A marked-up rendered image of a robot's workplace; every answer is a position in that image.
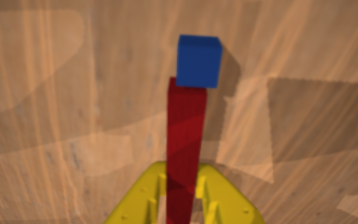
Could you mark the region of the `blue cube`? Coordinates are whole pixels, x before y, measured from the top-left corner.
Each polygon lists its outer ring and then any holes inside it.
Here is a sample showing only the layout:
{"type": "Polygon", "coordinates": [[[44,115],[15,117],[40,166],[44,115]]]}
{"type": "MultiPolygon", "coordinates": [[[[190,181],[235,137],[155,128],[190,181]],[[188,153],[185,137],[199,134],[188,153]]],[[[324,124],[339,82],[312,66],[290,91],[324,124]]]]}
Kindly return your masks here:
{"type": "Polygon", "coordinates": [[[176,86],[217,88],[222,50],[218,37],[180,34],[176,86]]]}

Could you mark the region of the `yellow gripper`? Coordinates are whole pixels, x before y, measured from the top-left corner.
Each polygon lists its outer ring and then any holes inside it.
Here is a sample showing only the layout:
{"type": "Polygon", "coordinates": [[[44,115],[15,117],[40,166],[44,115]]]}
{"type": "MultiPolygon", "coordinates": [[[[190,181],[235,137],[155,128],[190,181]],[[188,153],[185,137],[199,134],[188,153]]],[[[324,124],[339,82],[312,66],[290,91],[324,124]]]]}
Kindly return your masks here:
{"type": "MultiPolygon", "coordinates": [[[[216,168],[198,163],[196,197],[205,224],[265,224],[259,210],[216,168]]],[[[166,195],[166,161],[151,164],[103,224],[157,224],[160,196],[166,195]]]]}

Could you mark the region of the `red rod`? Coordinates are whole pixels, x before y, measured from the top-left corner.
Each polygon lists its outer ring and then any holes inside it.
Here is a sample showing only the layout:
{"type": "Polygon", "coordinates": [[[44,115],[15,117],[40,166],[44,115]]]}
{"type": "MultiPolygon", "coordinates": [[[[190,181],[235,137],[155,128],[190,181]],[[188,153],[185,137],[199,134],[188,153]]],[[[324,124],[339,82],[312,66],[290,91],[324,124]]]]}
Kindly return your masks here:
{"type": "Polygon", "coordinates": [[[190,224],[207,89],[176,86],[167,92],[166,224],[190,224]]]}

